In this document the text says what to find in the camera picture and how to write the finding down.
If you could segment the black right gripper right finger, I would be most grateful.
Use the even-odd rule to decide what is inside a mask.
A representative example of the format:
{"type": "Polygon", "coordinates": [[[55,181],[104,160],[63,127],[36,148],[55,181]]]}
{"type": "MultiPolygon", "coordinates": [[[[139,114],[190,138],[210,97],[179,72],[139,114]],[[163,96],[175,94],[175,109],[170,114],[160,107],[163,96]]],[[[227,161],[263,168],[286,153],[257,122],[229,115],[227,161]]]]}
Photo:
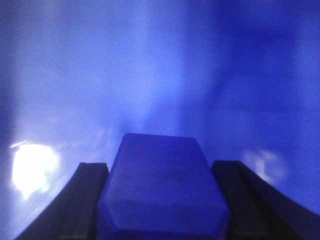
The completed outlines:
{"type": "Polygon", "coordinates": [[[318,240],[320,217],[240,161],[217,160],[211,171],[230,210],[228,240],[318,240]]]}

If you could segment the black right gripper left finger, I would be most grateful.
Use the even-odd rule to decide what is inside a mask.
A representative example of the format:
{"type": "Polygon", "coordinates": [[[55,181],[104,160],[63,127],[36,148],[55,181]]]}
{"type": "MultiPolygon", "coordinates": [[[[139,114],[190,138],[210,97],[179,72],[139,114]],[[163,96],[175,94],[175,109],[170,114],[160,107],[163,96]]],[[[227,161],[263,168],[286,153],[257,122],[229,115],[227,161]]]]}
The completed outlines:
{"type": "Polygon", "coordinates": [[[95,240],[97,208],[109,171],[81,162],[71,179],[17,240],[95,240]]]}

